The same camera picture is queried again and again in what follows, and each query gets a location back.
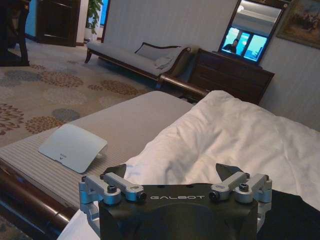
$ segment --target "white bedsheet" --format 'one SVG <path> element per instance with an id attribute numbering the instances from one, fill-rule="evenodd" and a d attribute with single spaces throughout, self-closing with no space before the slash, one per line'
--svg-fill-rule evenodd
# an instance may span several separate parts
<path id="1" fill-rule="evenodd" d="M 218 183 L 216 163 L 268 174 L 273 189 L 320 210 L 320 132 L 224 91 L 212 91 L 160 132 L 127 161 L 124 178 L 146 185 Z M 59 239 L 84 234 L 98 239 L 78 211 Z"/>

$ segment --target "screw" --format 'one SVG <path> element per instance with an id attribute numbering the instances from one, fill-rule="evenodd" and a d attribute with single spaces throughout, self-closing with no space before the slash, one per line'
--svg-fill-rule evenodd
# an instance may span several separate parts
<path id="1" fill-rule="evenodd" d="M 249 191 L 249 186 L 248 186 L 248 184 L 241 183 L 241 184 L 239 185 L 239 190 L 240 190 L 241 192 L 248 192 L 248 191 Z"/>
<path id="2" fill-rule="evenodd" d="M 136 195 L 136 199 L 139 202 L 144 202 L 147 198 L 147 194 L 144 191 L 138 192 L 138 194 Z"/>
<path id="3" fill-rule="evenodd" d="M 113 194 L 117 191 L 117 187 L 115 185 L 109 185 L 107 187 L 108 194 Z"/>
<path id="4" fill-rule="evenodd" d="M 220 194 L 217 191 L 212 191 L 209 193 L 209 198 L 211 199 L 211 201 L 217 203 L 220 200 Z"/>

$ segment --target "metal bracket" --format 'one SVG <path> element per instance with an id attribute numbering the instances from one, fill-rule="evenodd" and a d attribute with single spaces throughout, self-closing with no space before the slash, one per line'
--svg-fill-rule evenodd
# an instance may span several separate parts
<path id="1" fill-rule="evenodd" d="M 128 201 L 137 202 L 144 201 L 147 198 L 146 193 L 144 192 L 144 187 L 138 184 L 133 184 L 122 177 L 109 172 L 104 175 L 104 181 L 110 185 L 114 185 L 125 194 L 125 198 Z"/>
<path id="2" fill-rule="evenodd" d="M 235 200 L 239 203 L 251 203 L 253 199 L 258 202 L 257 232 L 259 232 L 265 222 L 266 212 L 271 210 L 272 180 L 267 175 L 256 174 L 234 191 Z"/>
<path id="3" fill-rule="evenodd" d="M 94 201 L 114 205 L 121 201 L 121 192 L 132 202 L 144 201 L 147 195 L 141 185 L 133 184 L 113 172 L 104 175 L 103 180 L 88 175 L 79 182 L 80 210 L 86 214 L 90 227 L 100 237 L 99 209 Z"/>
<path id="4" fill-rule="evenodd" d="M 211 192 L 209 193 L 209 198 L 218 202 L 221 200 L 227 200 L 230 193 L 240 184 L 245 183 L 247 180 L 247 175 L 244 172 L 238 171 L 232 176 L 225 179 L 219 184 L 211 185 Z"/>

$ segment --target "painting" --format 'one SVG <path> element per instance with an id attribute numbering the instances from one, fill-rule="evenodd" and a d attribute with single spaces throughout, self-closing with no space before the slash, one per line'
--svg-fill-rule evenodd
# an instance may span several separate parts
<path id="1" fill-rule="evenodd" d="M 277 37 L 320 49 L 320 0 L 295 0 Z"/>

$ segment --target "patterned carpet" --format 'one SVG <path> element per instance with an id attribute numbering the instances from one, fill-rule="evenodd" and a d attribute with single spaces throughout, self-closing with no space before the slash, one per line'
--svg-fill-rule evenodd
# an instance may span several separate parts
<path id="1" fill-rule="evenodd" d="M 147 93 L 155 81 L 85 47 L 27 42 L 30 67 L 0 67 L 0 147 Z M 19 48 L 12 52 L 19 53 Z M 29 239 L 0 217 L 0 240 Z"/>

